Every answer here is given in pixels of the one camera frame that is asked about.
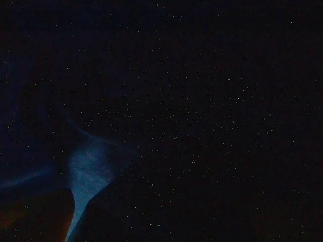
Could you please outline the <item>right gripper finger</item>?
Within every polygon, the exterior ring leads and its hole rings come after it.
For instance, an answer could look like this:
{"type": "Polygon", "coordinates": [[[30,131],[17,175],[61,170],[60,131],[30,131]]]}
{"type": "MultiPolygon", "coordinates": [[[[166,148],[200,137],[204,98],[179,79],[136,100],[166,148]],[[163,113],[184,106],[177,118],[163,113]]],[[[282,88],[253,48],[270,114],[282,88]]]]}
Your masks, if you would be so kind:
{"type": "Polygon", "coordinates": [[[70,188],[0,203],[0,242],[65,242],[75,210],[70,188]]]}

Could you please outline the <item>blue t-shirt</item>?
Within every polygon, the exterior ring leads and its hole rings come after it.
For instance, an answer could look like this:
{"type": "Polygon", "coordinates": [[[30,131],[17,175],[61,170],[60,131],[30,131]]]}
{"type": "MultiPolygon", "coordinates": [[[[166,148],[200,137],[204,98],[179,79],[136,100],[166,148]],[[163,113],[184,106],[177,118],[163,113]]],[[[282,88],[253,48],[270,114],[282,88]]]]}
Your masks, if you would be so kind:
{"type": "Polygon", "coordinates": [[[0,0],[0,203],[65,242],[323,242],[323,0],[0,0]]]}

